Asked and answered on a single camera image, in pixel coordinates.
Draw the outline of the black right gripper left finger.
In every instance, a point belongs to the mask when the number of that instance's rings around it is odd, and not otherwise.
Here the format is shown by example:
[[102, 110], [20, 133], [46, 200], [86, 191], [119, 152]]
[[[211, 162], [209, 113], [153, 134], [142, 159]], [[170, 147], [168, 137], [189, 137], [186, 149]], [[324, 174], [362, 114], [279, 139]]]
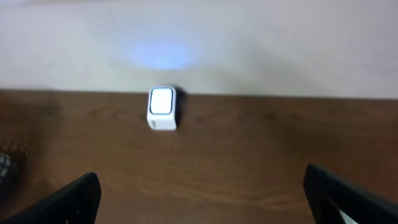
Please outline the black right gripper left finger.
[[3, 224], [94, 224], [101, 200], [98, 176], [88, 172]]

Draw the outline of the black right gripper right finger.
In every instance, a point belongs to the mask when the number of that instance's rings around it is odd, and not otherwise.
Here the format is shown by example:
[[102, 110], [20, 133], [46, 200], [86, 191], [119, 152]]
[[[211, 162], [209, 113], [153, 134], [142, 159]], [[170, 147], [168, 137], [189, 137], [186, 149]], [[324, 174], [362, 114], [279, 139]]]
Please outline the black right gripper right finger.
[[397, 223], [397, 204], [309, 164], [303, 188], [315, 223]]

